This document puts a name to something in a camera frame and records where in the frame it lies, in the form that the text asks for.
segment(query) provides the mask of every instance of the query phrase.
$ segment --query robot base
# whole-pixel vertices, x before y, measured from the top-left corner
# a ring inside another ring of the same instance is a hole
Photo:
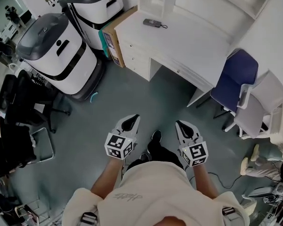
[[[105,69],[106,69],[106,65],[104,65],[100,59],[98,59],[97,64],[91,76],[89,77],[88,81],[83,86],[83,88],[76,94],[68,95],[68,96],[70,96],[72,99],[77,101],[86,100],[94,91],[94,89],[97,87],[99,81],[101,80],[105,72]]]

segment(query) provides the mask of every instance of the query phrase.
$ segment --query phone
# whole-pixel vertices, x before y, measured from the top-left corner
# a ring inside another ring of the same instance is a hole
[[[161,22],[156,21],[156,20],[152,20],[152,19],[148,19],[148,18],[146,18],[146,19],[143,21],[143,24],[144,24],[144,25],[151,26],[151,27],[157,27],[157,28],[159,28],[159,27],[161,26]]]

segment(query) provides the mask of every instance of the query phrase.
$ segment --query cardboard box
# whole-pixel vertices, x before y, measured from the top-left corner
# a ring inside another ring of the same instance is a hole
[[[115,27],[118,26],[122,21],[124,21],[126,18],[128,18],[130,15],[135,13],[137,11],[137,6],[129,9],[128,11],[124,12],[121,16],[119,16],[117,19],[112,21],[109,25],[107,25],[105,28],[103,28],[103,35],[105,38],[105,41],[109,47],[110,53],[112,55],[112,59],[114,63],[116,63],[118,66],[124,68],[125,64],[123,61],[123,56],[121,49],[119,47],[117,33],[115,31]]]

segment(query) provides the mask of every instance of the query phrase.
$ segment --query black pants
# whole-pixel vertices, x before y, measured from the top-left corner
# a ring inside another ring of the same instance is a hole
[[[148,151],[152,156],[152,161],[172,162],[176,166],[183,169],[183,165],[180,163],[176,154],[161,146],[159,142],[150,141],[150,143],[148,144]],[[137,159],[129,165],[127,170],[139,164],[143,164],[145,162],[147,161],[142,161],[141,159]]]

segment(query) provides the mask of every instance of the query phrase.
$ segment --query pants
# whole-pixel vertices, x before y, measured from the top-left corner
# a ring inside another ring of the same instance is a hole
[[[275,181],[281,181],[279,173],[281,165],[281,161],[268,161],[263,157],[259,157],[255,161],[255,167],[246,169],[246,175],[256,178],[268,177]]]
[[[18,31],[18,33],[20,33],[21,32],[21,29],[20,29],[20,26],[19,26],[19,24],[23,27],[23,28],[26,28],[26,25],[23,23],[23,21],[19,18],[19,23],[18,24],[16,24],[16,23],[14,23],[14,22],[12,22],[12,24],[15,26],[15,28],[17,29],[17,31]]]
[[[178,157],[175,153],[169,151],[168,149],[162,147],[159,142],[150,141],[148,144],[148,151],[152,156],[152,161],[168,161],[174,163],[176,166],[183,169],[183,165],[180,163]],[[146,163],[147,161],[142,161],[141,159],[137,159],[132,162],[128,169],[137,166],[139,164]]]

